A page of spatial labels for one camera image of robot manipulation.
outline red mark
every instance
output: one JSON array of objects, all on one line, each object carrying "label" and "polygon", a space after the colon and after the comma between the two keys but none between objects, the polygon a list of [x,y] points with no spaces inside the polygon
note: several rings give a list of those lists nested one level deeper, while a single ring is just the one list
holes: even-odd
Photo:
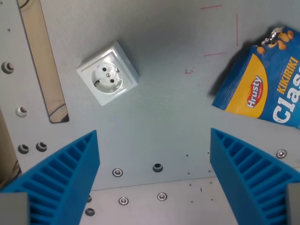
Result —
[{"label": "red mark", "polygon": [[222,5],[217,5],[217,6],[208,6],[208,7],[202,7],[200,9],[208,9],[208,8],[218,8],[221,7]]},{"label": "red mark", "polygon": [[203,57],[212,56],[212,55],[221,55],[221,54],[227,54],[227,53],[226,52],[219,52],[219,53],[203,55]]},{"label": "red mark", "polygon": [[190,69],[189,72],[188,72],[188,69],[186,69],[185,74],[192,74],[192,73],[193,73],[193,70],[192,70],[192,69]]},{"label": "red mark", "polygon": [[236,46],[239,46],[239,24],[238,24],[238,14],[236,14]]}]

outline hrusty logo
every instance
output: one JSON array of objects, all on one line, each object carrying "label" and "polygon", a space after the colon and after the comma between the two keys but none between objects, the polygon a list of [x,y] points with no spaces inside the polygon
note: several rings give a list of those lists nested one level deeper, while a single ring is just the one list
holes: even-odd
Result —
[{"label": "hrusty logo", "polygon": [[250,108],[254,108],[259,100],[261,100],[263,94],[263,81],[259,76],[253,80],[250,85],[249,97],[247,99],[247,106]]}]

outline ridged blue surface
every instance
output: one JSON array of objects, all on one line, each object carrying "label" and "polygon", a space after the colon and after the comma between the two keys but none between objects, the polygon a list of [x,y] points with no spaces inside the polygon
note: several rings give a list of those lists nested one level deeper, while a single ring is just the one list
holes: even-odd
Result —
[{"label": "ridged blue surface", "polygon": [[27,192],[31,225],[78,225],[100,165],[96,130],[28,170],[2,192]]},{"label": "ridged blue surface", "polygon": [[300,173],[266,152],[211,129],[210,163],[239,225],[286,225],[288,183]]}]

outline white power outlet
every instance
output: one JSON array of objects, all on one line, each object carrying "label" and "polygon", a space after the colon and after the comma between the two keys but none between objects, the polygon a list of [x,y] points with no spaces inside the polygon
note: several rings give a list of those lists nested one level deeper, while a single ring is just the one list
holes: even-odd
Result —
[{"label": "white power outlet", "polygon": [[100,105],[135,87],[139,78],[117,41],[85,61],[76,71]]}]

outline blue snack bag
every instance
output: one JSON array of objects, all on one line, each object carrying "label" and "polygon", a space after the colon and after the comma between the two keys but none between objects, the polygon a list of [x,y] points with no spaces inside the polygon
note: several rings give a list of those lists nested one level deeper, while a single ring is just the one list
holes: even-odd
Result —
[{"label": "blue snack bag", "polygon": [[273,30],[235,62],[212,105],[300,129],[300,33]]}]

